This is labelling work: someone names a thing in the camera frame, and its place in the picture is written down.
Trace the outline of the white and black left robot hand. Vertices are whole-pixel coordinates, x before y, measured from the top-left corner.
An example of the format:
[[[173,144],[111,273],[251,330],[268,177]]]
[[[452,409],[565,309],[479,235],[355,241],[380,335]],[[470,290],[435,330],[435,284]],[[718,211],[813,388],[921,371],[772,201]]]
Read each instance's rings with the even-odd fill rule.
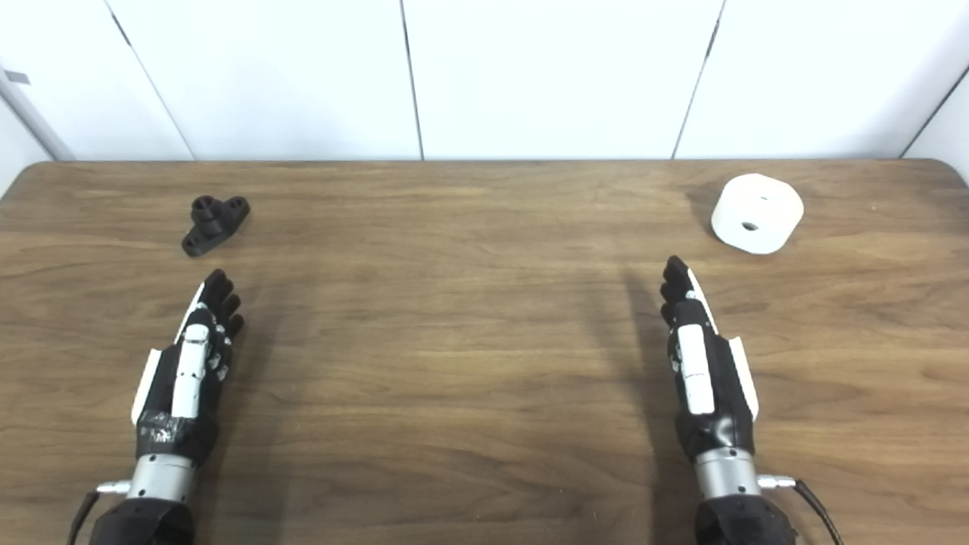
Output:
[[[201,466],[214,452],[233,341],[245,325],[240,304],[227,273],[212,270],[173,343],[150,351],[132,403],[136,458],[173,455]]]

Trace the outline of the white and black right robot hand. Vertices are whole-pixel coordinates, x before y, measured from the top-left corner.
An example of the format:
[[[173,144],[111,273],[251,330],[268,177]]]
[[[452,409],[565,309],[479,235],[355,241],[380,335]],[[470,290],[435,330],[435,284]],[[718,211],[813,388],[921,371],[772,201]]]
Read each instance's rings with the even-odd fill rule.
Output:
[[[760,403],[741,339],[720,334],[699,280],[676,255],[665,263],[660,294],[683,452],[690,461],[717,449],[755,454]]]

